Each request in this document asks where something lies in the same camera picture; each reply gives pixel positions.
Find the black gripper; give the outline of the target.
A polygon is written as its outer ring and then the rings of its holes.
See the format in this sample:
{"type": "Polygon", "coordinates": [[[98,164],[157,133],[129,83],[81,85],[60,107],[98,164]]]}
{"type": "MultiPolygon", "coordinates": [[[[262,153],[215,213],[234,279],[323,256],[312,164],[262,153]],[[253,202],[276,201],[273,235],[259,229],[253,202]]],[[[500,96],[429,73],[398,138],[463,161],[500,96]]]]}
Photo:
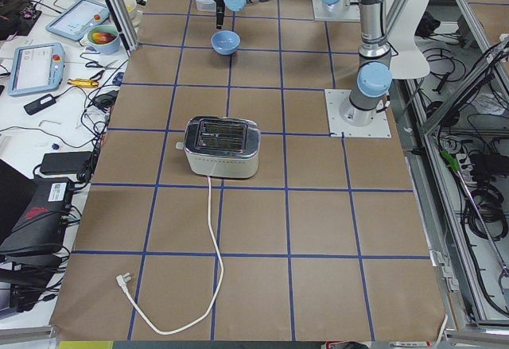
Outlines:
{"type": "Polygon", "coordinates": [[[214,0],[216,2],[216,28],[222,29],[224,22],[224,0],[214,0]]]}

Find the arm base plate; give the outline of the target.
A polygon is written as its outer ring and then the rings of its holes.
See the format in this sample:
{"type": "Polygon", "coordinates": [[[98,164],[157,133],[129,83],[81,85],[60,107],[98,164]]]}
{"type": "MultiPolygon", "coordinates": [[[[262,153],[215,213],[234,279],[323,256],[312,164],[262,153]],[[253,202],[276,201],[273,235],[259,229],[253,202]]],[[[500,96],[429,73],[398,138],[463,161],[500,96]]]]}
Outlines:
{"type": "Polygon", "coordinates": [[[329,135],[335,138],[391,138],[383,102],[361,111],[350,102],[350,90],[325,89],[329,135]]]}
{"type": "Polygon", "coordinates": [[[322,0],[312,0],[312,4],[316,21],[360,22],[358,0],[339,0],[331,5],[322,0]]]}

